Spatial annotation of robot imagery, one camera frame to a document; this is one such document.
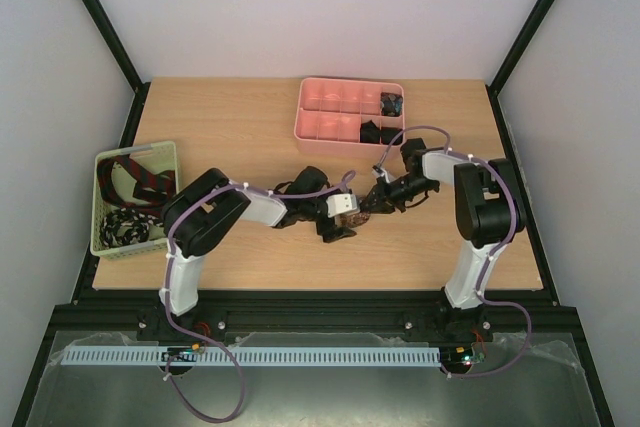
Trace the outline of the brown floral tie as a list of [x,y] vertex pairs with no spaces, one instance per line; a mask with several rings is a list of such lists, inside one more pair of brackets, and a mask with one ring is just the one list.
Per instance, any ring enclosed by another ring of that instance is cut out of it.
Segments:
[[339,217],[342,226],[355,229],[366,224],[370,219],[370,214],[367,212],[359,212],[352,214],[342,214]]

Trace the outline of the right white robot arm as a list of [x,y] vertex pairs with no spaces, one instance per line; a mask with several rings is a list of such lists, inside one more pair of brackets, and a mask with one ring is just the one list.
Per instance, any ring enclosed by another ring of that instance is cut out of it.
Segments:
[[515,171],[506,159],[485,162],[449,148],[428,149],[420,138],[401,146],[406,174],[392,180],[376,165],[376,183],[361,202],[370,214],[404,212],[419,195],[444,184],[454,191],[455,222],[463,242],[452,277],[427,325],[448,341],[467,340],[484,329],[485,289],[499,256],[526,226]]

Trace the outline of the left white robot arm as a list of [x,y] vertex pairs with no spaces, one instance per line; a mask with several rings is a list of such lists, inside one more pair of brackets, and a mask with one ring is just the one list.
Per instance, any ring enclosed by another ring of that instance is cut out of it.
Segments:
[[313,222],[325,243],[353,237],[355,231],[337,218],[359,210],[349,188],[355,175],[351,170],[332,185],[323,171],[308,166],[294,180],[264,190],[212,168],[189,184],[162,211],[167,265],[159,290],[162,305],[149,338],[174,341],[191,333],[179,318],[197,306],[205,258],[240,221],[272,229]]

